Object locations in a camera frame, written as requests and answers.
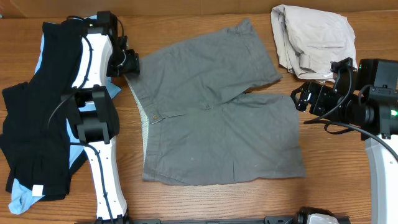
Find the grey shorts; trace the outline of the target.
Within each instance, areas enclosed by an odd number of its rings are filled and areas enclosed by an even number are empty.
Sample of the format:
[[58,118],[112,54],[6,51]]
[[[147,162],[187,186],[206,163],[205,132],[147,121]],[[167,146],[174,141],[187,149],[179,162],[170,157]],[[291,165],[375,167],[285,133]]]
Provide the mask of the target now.
[[304,177],[289,96],[250,93],[281,79],[249,20],[185,40],[126,75],[142,121],[145,181],[212,185]]

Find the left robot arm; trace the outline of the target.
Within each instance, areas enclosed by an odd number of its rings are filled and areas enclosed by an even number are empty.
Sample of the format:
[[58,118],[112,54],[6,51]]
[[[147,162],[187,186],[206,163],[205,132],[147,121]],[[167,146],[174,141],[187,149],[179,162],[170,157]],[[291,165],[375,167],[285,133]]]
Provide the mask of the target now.
[[137,75],[139,56],[118,32],[121,21],[109,11],[83,20],[82,55],[70,93],[62,96],[77,146],[90,162],[96,192],[96,223],[129,223],[127,202],[121,190],[116,162],[119,116],[106,89],[108,77]]

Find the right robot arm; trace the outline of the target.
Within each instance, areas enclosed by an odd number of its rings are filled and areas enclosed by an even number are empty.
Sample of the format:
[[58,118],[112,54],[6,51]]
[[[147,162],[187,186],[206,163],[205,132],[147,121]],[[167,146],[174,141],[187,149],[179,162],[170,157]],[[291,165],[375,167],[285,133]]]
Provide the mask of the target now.
[[305,82],[291,92],[308,124],[357,131],[371,171],[372,223],[397,223],[397,61],[352,58],[331,63],[334,85]]

